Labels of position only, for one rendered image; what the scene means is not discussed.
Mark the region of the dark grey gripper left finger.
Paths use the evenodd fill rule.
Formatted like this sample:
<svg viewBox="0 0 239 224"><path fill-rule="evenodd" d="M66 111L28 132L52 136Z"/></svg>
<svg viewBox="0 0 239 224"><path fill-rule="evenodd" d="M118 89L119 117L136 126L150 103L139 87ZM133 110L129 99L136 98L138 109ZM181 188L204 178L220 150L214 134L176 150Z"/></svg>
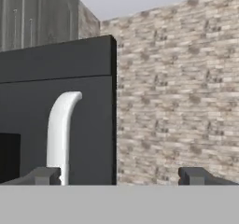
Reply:
<svg viewBox="0 0 239 224"><path fill-rule="evenodd" d="M33 185L60 185L61 169L59 167L37 167L28 175L2 183L9 186L33 186Z"/></svg>

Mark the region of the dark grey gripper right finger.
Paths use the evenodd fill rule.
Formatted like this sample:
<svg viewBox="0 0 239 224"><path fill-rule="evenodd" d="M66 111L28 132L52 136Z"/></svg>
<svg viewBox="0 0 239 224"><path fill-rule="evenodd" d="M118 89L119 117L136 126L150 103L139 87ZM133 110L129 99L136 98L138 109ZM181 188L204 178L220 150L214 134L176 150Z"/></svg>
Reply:
<svg viewBox="0 0 239 224"><path fill-rule="evenodd" d="M203 167L180 167L178 175L179 185L237 186L235 182L210 174Z"/></svg>

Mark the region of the grey wooden wall cupboards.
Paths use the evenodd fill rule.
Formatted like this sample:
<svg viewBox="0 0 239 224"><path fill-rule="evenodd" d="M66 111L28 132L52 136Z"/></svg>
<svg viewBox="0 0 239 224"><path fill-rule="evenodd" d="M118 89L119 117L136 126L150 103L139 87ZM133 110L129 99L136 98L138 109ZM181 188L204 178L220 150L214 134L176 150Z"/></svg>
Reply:
<svg viewBox="0 0 239 224"><path fill-rule="evenodd" d="M81 0L0 0L0 52L99 34L99 20Z"/></svg>

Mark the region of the black microwave door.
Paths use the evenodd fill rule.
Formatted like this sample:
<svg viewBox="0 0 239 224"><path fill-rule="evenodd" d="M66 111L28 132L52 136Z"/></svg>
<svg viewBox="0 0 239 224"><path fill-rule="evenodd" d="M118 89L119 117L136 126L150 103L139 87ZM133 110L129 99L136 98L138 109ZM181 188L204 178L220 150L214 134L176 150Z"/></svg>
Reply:
<svg viewBox="0 0 239 224"><path fill-rule="evenodd" d="M117 41L103 35L0 52L0 185L47 164L50 110L79 91L70 126L69 182L117 182Z"/></svg>

